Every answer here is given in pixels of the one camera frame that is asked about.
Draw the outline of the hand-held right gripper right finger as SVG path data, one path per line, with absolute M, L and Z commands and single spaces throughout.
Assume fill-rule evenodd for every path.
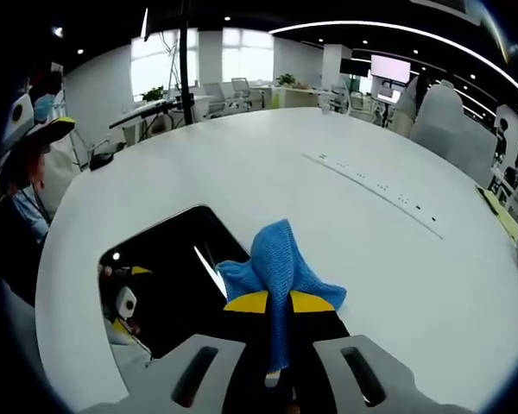
M 413 372 L 368 337 L 352 336 L 334 307 L 304 292 L 288 295 L 290 368 L 302 413 L 467 413 L 440 404 Z

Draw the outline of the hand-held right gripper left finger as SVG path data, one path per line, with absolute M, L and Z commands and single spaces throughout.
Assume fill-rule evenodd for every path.
M 220 336 L 195 334 L 148 363 L 116 403 L 84 413 L 244 413 L 262 410 L 269 352 L 268 293 L 242 295 L 223 310 Z

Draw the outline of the person's left hand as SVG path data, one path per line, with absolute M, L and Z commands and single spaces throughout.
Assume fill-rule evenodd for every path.
M 35 192 L 41 191 L 45 187 L 45 154 L 42 151 L 29 156 L 27 161 L 27 174 L 30 184 Z

